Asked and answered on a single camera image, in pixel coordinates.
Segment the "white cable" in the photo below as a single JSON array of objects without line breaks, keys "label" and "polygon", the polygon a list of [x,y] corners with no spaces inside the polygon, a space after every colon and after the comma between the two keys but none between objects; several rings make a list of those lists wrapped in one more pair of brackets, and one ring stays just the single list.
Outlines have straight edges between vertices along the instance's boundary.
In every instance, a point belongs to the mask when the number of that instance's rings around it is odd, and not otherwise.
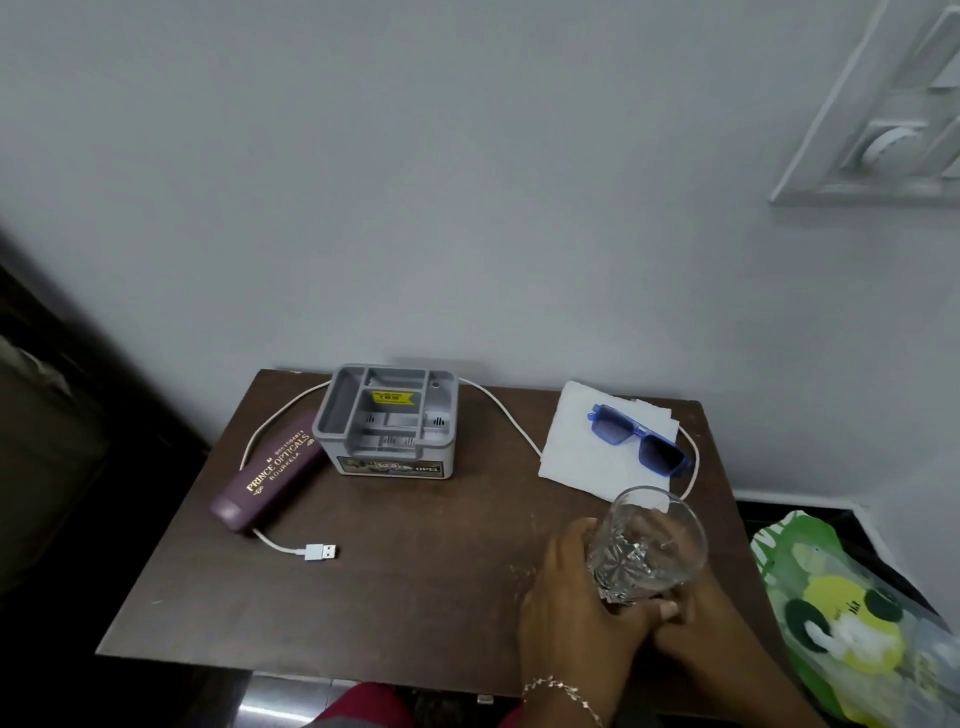
[{"label": "white cable", "polygon": [[285,546],[278,546],[273,541],[271,541],[266,536],[264,536],[260,532],[259,528],[255,528],[253,530],[253,533],[255,533],[257,536],[260,537],[260,541],[262,541],[264,544],[266,544],[270,548],[275,548],[277,551],[283,551],[283,553],[294,553],[294,554],[297,554],[298,556],[304,556],[306,554],[305,548],[286,548]]},{"label": "white cable", "polygon": [[[471,387],[476,387],[485,395],[487,395],[487,397],[493,400],[496,406],[498,406],[503,411],[503,414],[507,416],[507,419],[510,420],[510,424],[516,427],[516,431],[519,432],[521,435],[523,435],[523,439],[526,440],[530,444],[530,447],[534,449],[534,452],[537,454],[537,457],[539,458],[543,457],[543,453],[540,451],[540,448],[537,447],[537,443],[535,443],[533,439],[530,437],[530,435],[526,433],[526,430],[524,430],[523,427],[520,426],[520,423],[514,419],[514,416],[510,414],[510,410],[508,410],[504,406],[503,402],[498,400],[494,396],[493,392],[491,392],[486,387],[483,387],[477,384],[475,381],[464,379],[462,376],[460,377],[460,381],[462,381],[464,384],[469,384]],[[253,447],[253,444],[256,442],[257,438],[260,436],[260,433],[263,432],[264,429],[266,429],[270,424],[272,424],[277,417],[282,415],[284,412],[290,409],[290,407],[292,407],[294,404],[302,400],[308,394],[310,394],[311,392],[316,392],[318,389],[323,389],[329,383],[330,382],[325,381],[323,384],[318,384],[314,387],[310,387],[309,389],[300,392],[296,397],[288,401],[286,404],[280,407],[274,414],[272,414],[269,418],[267,418],[267,420],[263,423],[263,425],[258,427],[253,432],[253,435],[251,435],[250,441],[247,443],[247,447],[243,451],[243,457],[240,459],[240,470],[243,470],[244,466],[247,465],[247,461],[250,459],[250,451]],[[687,484],[684,494],[680,496],[680,500],[686,500],[686,497],[689,496],[690,492],[693,490],[693,486],[697,482],[697,474],[700,472],[700,449],[697,448],[697,444],[693,442],[693,438],[690,437],[690,434],[683,428],[683,426],[679,425],[679,427],[680,427],[680,432],[684,434],[684,437],[689,441],[690,445],[693,446],[693,474],[690,476],[690,482]],[[260,541],[262,541],[264,544],[266,544],[270,548],[275,548],[277,551],[282,551],[283,553],[292,553],[292,554],[296,554],[297,556],[307,555],[307,550],[308,550],[307,548],[286,548],[284,546],[278,546],[273,541],[271,541],[266,536],[264,536],[263,533],[261,533],[258,528],[255,528],[253,530],[253,533],[260,539]],[[310,546],[323,546],[323,544],[308,544],[308,547]]]},{"label": "white cable", "polygon": [[700,448],[693,442],[693,438],[690,437],[690,433],[684,429],[683,425],[678,425],[678,427],[690,445],[693,446],[693,475],[690,476],[690,482],[687,484],[684,494],[680,496],[680,500],[686,500],[686,497],[689,496],[693,490],[693,484],[697,482],[697,474],[700,472]]},{"label": "white cable", "polygon": [[263,430],[266,429],[268,425],[270,425],[277,417],[279,417],[280,415],[282,415],[284,412],[286,412],[286,411],[287,411],[288,409],[290,409],[294,404],[296,404],[297,402],[299,402],[300,400],[302,400],[302,399],[303,399],[304,397],[306,397],[308,394],[310,394],[311,392],[316,392],[318,389],[323,389],[323,388],[324,388],[326,385],[328,385],[329,383],[330,383],[330,382],[325,381],[323,384],[318,384],[316,387],[310,387],[310,389],[306,389],[306,390],[300,392],[296,397],[294,397],[292,400],[288,401],[286,404],[284,404],[282,407],[280,407],[274,414],[272,414],[270,417],[268,417],[267,420],[266,420],[266,422],[263,423],[263,425],[261,425],[261,426],[258,427],[256,430],[254,430],[254,431],[253,431],[253,435],[250,436],[250,441],[247,443],[247,449],[245,449],[245,450],[243,451],[243,457],[240,458],[240,468],[239,468],[238,470],[243,470],[244,467],[246,467],[246,465],[247,465],[247,460],[250,459],[250,450],[251,450],[251,448],[253,447],[253,443],[256,442],[256,438],[258,438],[258,437],[260,436],[260,433],[263,432]]},{"label": "white cable", "polygon": [[479,384],[477,384],[474,381],[470,381],[469,379],[464,379],[462,376],[460,377],[460,381],[462,381],[464,384],[469,384],[471,387],[476,387],[485,395],[487,395],[487,397],[489,397],[491,400],[496,402],[496,406],[498,406],[500,409],[503,410],[503,414],[505,414],[507,416],[507,419],[510,420],[511,424],[514,427],[516,427],[516,431],[519,432],[521,435],[523,435],[524,440],[530,443],[530,447],[534,449],[534,452],[537,454],[537,457],[539,458],[543,457],[543,453],[540,452],[540,448],[537,447],[537,443],[535,443],[532,439],[530,439],[530,435],[528,435],[523,430],[523,427],[521,427],[519,423],[514,419],[514,416],[507,411],[507,408],[503,406],[503,402],[498,400],[496,397],[494,397],[493,393],[489,389],[486,389],[485,387],[481,387]]}]

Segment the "human hand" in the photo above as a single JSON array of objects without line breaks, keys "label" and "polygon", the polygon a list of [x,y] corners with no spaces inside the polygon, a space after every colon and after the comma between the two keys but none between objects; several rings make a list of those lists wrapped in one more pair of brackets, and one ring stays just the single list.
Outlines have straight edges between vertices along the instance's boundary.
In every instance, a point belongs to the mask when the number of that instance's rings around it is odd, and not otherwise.
[{"label": "human hand", "polygon": [[[552,675],[576,688],[606,725],[636,649],[678,609],[674,602],[650,599],[616,615],[607,611],[585,560],[584,539],[595,525],[596,519],[579,519],[547,544],[537,580],[520,608],[520,673],[524,685]],[[527,712],[549,700],[582,710],[568,697],[550,693],[560,691],[536,688],[527,699]]]},{"label": "human hand", "polygon": [[654,644],[681,663],[703,692],[748,728],[824,725],[709,567],[680,592],[683,622],[657,629]]}]

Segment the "gray plastic organizer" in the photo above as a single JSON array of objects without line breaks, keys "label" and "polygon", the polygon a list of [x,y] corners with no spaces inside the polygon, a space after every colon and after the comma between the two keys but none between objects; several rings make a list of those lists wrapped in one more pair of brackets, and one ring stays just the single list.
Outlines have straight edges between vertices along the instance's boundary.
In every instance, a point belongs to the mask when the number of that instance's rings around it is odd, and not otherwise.
[{"label": "gray plastic organizer", "polygon": [[450,477],[459,383],[452,372],[347,364],[313,434],[344,475]]}]

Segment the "wooden table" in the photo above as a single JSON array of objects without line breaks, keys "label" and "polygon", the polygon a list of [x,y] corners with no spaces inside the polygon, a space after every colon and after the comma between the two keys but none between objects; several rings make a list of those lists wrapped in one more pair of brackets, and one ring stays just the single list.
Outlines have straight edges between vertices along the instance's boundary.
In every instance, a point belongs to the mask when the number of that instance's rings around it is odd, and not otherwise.
[{"label": "wooden table", "polygon": [[[577,517],[602,517],[608,504],[539,478],[537,456],[503,413],[464,386],[452,478],[348,477],[324,463],[262,525],[283,546],[337,544],[335,561],[304,562],[231,534],[208,505],[237,470],[251,433],[327,379],[257,374],[100,654],[517,695],[518,606],[545,541]],[[546,441],[558,392],[492,390],[535,442]],[[274,426],[316,410],[323,395],[304,398]],[[710,562],[767,649],[788,666],[703,408],[650,401],[670,407],[697,441],[702,465],[689,503],[707,531]],[[683,486],[675,482],[674,491]],[[716,715],[652,650],[641,651],[636,673],[629,699],[665,713]]]}]

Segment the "clear glass tumbler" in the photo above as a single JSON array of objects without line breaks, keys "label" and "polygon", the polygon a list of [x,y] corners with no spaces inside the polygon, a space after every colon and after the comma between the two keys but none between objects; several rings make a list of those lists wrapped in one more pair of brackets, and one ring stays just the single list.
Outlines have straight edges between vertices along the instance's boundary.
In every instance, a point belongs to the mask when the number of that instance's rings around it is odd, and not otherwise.
[{"label": "clear glass tumbler", "polygon": [[679,586],[706,562],[707,534],[696,515],[649,486],[616,497],[587,554],[600,597],[610,604],[634,604]]}]

